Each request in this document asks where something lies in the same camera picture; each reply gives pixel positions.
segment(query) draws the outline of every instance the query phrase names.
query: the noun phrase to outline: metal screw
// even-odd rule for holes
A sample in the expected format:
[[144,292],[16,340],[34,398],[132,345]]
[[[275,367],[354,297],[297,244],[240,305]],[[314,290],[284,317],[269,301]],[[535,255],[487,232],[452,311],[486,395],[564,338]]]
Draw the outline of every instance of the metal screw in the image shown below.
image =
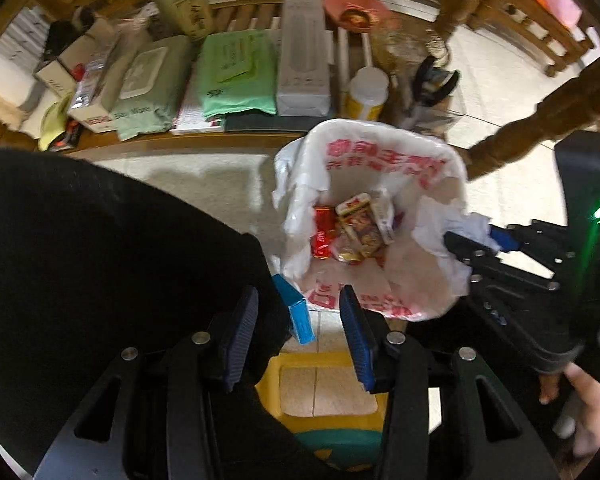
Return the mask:
[[122,352],[120,352],[120,357],[122,357],[125,361],[133,361],[136,357],[138,357],[138,349],[130,346],[129,348],[125,348]]
[[475,359],[475,350],[469,346],[463,346],[458,350],[458,355],[465,361],[473,361]]
[[407,336],[405,336],[402,332],[394,330],[386,335],[386,340],[392,345],[401,345],[407,341]]
[[195,345],[206,345],[211,341],[211,334],[209,332],[196,332],[191,336],[191,340]]

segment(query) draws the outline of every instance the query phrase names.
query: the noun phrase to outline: beige canister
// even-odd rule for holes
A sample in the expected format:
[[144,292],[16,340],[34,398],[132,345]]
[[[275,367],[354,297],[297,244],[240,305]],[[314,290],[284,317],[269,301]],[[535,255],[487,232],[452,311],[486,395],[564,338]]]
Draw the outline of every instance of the beige canister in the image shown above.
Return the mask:
[[207,0],[155,0],[160,15],[177,31],[199,40],[213,32]]
[[349,83],[344,115],[359,121],[377,121],[389,95],[389,78],[373,66],[358,70]]

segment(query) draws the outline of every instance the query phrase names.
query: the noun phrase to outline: blue box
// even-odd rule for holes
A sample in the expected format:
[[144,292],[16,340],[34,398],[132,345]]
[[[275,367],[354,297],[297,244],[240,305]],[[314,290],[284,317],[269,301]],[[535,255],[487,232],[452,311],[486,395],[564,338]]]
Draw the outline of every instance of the blue box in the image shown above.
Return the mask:
[[280,274],[273,275],[273,283],[282,297],[283,303],[289,309],[295,338],[301,345],[315,340],[314,329],[311,327],[309,309],[306,306],[304,296],[295,290]]

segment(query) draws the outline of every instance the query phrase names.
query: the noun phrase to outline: trash bag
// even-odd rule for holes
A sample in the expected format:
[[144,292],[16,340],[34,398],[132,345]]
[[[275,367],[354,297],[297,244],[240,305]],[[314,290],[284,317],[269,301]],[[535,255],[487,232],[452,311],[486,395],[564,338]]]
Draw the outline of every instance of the trash bag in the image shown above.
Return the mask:
[[[274,165],[274,206],[286,212],[281,271],[313,308],[337,309],[340,288],[351,284],[363,308],[386,317],[441,316],[467,293],[470,275],[444,247],[444,233],[494,243],[489,219],[465,214],[464,163],[434,137],[334,119],[285,146]],[[355,266],[312,257],[314,206],[335,206],[374,191],[392,198],[395,242]]]

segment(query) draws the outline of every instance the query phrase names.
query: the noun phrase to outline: red plate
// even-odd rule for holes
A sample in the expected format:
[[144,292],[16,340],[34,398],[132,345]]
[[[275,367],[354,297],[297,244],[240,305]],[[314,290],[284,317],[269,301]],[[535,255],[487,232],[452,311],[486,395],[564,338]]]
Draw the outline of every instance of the red plate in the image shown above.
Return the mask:
[[351,32],[369,32],[391,11],[378,0],[323,0],[324,10],[339,27]]

